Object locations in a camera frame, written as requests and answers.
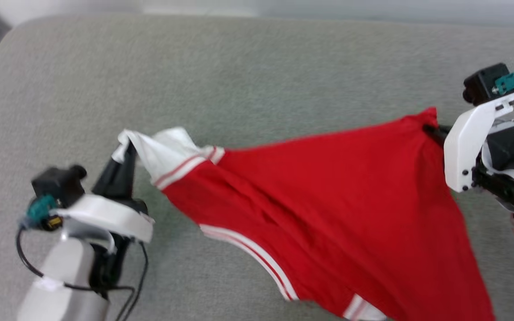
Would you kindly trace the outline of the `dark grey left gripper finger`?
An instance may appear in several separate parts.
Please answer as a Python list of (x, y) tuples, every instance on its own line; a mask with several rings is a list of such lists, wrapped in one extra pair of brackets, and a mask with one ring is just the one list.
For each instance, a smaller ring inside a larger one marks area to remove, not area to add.
[(132, 143), (129, 143), (121, 164), (121, 197), (131, 198), (134, 191), (134, 177), (137, 152)]
[(106, 198), (116, 199), (125, 196), (124, 181), (120, 182), (120, 175), (123, 178), (124, 162), (110, 159), (102, 170), (92, 188), (92, 193)]

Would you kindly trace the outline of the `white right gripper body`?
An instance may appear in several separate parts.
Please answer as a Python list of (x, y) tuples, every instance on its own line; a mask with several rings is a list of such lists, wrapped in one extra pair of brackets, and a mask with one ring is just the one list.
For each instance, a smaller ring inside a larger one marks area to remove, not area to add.
[(514, 93), (463, 112), (444, 141), (445, 182), (455, 192), (480, 188), (514, 213)]

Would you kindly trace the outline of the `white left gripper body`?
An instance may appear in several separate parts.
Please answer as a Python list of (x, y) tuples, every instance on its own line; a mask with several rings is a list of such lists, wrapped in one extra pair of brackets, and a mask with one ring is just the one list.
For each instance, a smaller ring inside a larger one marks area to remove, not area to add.
[(130, 244), (143, 245), (153, 237), (154, 220), (141, 200), (108, 199), (85, 194), (66, 209), (57, 209), (61, 240), (76, 244), (80, 255), (73, 276), (57, 276), (61, 286), (78, 291), (119, 290), (123, 262)]

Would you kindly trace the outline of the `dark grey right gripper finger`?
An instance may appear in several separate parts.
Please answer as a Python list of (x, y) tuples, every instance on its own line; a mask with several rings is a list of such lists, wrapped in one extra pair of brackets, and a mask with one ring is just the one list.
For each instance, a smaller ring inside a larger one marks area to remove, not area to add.
[(423, 131), (428, 137), (433, 139), (440, 147), (444, 146), (445, 140), (451, 131), (452, 126), (448, 125), (437, 125), (425, 124)]

